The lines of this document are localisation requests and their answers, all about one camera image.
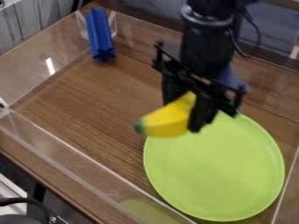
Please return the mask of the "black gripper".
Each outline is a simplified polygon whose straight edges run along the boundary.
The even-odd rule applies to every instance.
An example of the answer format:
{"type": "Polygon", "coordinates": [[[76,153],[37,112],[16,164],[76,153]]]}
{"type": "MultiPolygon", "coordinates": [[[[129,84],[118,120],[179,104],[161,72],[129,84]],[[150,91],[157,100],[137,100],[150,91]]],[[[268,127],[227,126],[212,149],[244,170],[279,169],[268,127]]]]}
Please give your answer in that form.
{"type": "Polygon", "coordinates": [[[197,133],[212,123],[217,111],[229,116],[239,112],[248,85],[232,72],[243,5],[184,5],[181,42],[154,44],[153,69],[162,74],[162,104],[187,92],[196,96],[188,130],[197,133]]]}

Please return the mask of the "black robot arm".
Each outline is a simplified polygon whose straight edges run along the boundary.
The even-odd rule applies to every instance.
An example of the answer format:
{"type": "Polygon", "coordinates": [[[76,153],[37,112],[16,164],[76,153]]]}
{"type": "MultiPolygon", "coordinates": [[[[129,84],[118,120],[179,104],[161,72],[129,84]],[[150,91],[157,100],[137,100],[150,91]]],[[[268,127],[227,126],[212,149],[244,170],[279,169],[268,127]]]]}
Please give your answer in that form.
{"type": "Polygon", "coordinates": [[[219,112],[239,113],[248,84],[231,69],[241,53],[239,23],[252,19],[247,6],[256,0],[187,0],[181,6],[180,44],[154,44],[153,68],[162,76],[162,107],[146,121],[149,136],[199,132],[219,112]]]}

